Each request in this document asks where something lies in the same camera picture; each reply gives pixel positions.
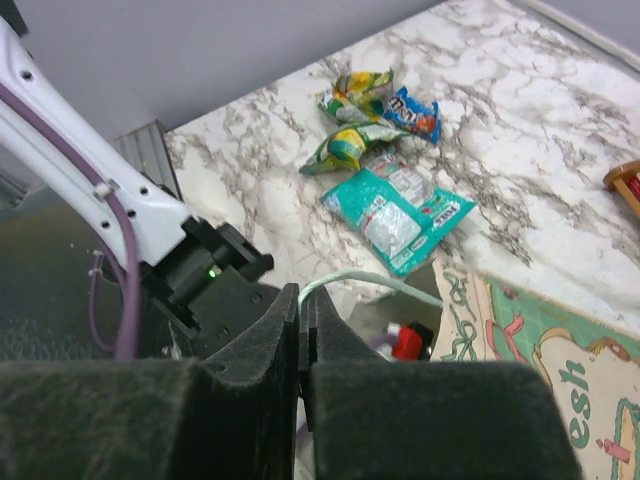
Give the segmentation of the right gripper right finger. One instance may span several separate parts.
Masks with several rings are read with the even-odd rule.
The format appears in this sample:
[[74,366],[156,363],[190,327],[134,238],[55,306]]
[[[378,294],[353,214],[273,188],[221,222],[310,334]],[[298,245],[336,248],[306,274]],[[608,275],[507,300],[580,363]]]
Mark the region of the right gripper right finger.
[[319,479],[578,479],[550,388],[518,362],[390,362],[318,288],[302,303]]

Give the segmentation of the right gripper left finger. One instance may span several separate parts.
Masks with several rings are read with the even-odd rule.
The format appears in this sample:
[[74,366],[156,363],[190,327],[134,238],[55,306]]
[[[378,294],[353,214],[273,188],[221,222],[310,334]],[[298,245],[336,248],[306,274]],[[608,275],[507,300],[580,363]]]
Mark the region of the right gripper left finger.
[[204,361],[5,362],[5,479],[290,479],[297,300]]

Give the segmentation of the white paper bag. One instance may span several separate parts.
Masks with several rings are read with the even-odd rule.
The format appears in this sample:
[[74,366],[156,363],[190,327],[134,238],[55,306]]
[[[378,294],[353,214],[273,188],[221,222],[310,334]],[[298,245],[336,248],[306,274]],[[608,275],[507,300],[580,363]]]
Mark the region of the white paper bag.
[[553,390],[587,479],[639,475],[639,277],[598,265],[518,278],[438,256],[388,283],[389,322],[435,319],[436,361],[519,361]]

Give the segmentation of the blue M&M packet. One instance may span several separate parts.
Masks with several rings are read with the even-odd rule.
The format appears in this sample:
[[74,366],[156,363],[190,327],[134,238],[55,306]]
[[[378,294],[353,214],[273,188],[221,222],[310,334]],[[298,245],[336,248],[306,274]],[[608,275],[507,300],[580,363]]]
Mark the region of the blue M&M packet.
[[406,86],[397,90],[387,102],[383,118],[391,124],[432,144],[441,135],[440,106],[437,101],[422,102]]

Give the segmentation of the yellow green snack packet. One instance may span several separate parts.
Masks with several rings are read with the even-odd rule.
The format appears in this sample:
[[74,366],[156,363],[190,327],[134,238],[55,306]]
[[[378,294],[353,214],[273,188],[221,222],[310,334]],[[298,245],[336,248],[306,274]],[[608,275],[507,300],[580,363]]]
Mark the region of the yellow green snack packet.
[[382,119],[393,93],[394,71],[351,72],[316,95],[316,106],[336,124]]

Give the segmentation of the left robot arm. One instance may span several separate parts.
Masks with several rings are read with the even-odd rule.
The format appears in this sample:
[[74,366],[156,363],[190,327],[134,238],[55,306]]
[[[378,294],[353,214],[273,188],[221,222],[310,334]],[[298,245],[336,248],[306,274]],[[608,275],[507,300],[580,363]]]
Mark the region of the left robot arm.
[[132,167],[57,92],[21,39],[16,5],[1,5],[1,142],[96,232],[121,289],[111,352],[139,352],[142,302],[173,326],[175,356],[208,357],[258,321],[278,289],[274,267],[233,226],[213,226]]

